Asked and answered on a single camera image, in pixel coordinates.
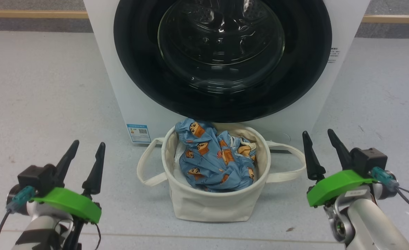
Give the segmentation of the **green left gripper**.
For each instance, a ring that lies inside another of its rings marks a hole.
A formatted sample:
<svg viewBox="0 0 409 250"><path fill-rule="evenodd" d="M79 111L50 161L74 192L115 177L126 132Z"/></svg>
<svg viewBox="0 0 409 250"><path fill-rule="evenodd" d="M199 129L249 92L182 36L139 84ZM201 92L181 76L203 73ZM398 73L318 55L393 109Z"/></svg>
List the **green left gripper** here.
<svg viewBox="0 0 409 250"><path fill-rule="evenodd" d="M67 212L70 215L86 220L89 223L98 224L102 215L102 210L86 196L97 195L101 191L106 150L106 145L104 142L100 143L95 154L95 163L87 180L85 180L85 182L82 184L82 195L62 188L65 187L64 180L66 178L69 166L76 156L79 143L79 140L74 140L67 152L58 162L54 176L57 187L53 188L53 190L47 193L45 196L35 196L33 200L38 203L46 203L56 209Z"/></svg>

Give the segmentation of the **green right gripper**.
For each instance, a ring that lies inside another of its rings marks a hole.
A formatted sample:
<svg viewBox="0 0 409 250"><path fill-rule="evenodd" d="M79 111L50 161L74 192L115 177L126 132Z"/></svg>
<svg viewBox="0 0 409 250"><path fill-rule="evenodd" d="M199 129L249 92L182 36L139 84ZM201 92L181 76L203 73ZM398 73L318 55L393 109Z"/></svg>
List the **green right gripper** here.
<svg viewBox="0 0 409 250"><path fill-rule="evenodd" d="M306 163L306 174L309 180L319 181L306 193L309 206L323 206L331 199L351 191L362 184L369 184L375 181L372 177L362 177L352 168L352 158L347 147L338 138L333 129L328 129L328 137L335 148L342 170L330 177L325 178L326 170L320 165L319 160L313 150L313 143L307 131L303 131L303 150Z"/></svg>

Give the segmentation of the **round glass washing machine door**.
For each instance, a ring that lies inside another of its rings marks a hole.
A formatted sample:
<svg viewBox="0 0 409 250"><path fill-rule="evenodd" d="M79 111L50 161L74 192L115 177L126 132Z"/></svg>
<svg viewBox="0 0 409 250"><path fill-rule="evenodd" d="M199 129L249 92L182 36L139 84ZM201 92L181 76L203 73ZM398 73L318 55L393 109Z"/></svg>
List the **round glass washing machine door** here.
<svg viewBox="0 0 409 250"><path fill-rule="evenodd" d="M324 0L120 0L117 55L149 98L182 116L233 123L299 100L333 40Z"/></svg>

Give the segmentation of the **blue cartoon print garment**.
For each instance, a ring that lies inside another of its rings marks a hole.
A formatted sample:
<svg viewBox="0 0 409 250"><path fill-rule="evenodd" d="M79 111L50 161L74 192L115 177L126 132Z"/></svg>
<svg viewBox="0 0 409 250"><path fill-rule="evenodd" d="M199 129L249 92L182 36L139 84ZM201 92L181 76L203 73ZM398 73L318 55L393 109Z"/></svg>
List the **blue cartoon print garment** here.
<svg viewBox="0 0 409 250"><path fill-rule="evenodd" d="M179 166L188 184L206 192L233 192L256 181L257 144L207 122L187 118L175 125L185 146Z"/></svg>

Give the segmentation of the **white front-load washing machine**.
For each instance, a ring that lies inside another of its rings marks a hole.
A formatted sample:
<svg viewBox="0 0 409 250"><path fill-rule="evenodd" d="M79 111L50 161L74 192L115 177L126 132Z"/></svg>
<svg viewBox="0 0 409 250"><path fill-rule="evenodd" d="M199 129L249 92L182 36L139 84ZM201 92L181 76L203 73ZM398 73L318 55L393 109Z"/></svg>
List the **white front-load washing machine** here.
<svg viewBox="0 0 409 250"><path fill-rule="evenodd" d="M83 0L83 2L125 125L147 125L151 139L164 137L176 123L189 117L175 113L153 101L139 89L123 68L114 42L114 18L120 0ZM263 118L230 124L241 123L258 131L267 141L293 144L295 147L301 145L303 131L312 131L370 0L324 0L324 2L328 5L327 10L331 19L331 48L338 48L341 51L339 59L335 63L327 63L316 84L287 108Z"/></svg>

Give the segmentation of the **white cushion basket liner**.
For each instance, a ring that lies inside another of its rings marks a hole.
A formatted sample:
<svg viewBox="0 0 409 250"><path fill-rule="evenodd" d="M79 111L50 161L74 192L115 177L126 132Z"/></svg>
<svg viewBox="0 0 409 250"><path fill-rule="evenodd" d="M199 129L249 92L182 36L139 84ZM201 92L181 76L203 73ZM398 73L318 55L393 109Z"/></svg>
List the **white cushion basket liner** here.
<svg viewBox="0 0 409 250"><path fill-rule="evenodd" d="M184 173L181 171L181 167L180 167L180 158L181 158L181 155L183 155L183 153L185 152L185 150L186 150L185 144L183 144L182 142L179 142L176 146L176 151L175 151L175 156L174 156L173 176L180 183L188 187L191 187Z"/></svg>

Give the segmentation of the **cream canvas laundry basket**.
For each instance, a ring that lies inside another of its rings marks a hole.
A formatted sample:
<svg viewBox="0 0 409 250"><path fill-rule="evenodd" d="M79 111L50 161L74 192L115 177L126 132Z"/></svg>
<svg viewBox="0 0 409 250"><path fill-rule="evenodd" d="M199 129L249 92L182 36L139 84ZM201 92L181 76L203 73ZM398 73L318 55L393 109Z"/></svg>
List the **cream canvas laundry basket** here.
<svg viewBox="0 0 409 250"><path fill-rule="evenodd" d="M215 127L218 132L228 130L258 144L259 154L255 162L258 176L251 186L235 192L212 193L192 188L178 180L173 174L179 145L174 128L171 128L164 137L152 139L139 160L137 177L142 184L152 187L168 181L173 210L178 219L205 223L234 223L249 220L265 184L292 181L306 172L305 156L293 146L267 141L258 131L241 123L216 123ZM164 172L146 180L144 179L146 163L157 144L161 145ZM288 172L270 173L271 148L289 151L300 161L300 168Z"/></svg>

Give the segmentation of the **blue energy label sticker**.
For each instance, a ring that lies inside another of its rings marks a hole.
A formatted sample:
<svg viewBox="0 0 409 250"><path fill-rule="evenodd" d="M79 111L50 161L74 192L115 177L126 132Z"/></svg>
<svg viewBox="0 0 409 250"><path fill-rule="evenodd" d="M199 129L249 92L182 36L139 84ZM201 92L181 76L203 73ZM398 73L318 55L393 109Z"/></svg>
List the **blue energy label sticker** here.
<svg viewBox="0 0 409 250"><path fill-rule="evenodd" d="M149 144L152 142L147 125L126 124L131 141L137 144Z"/></svg>

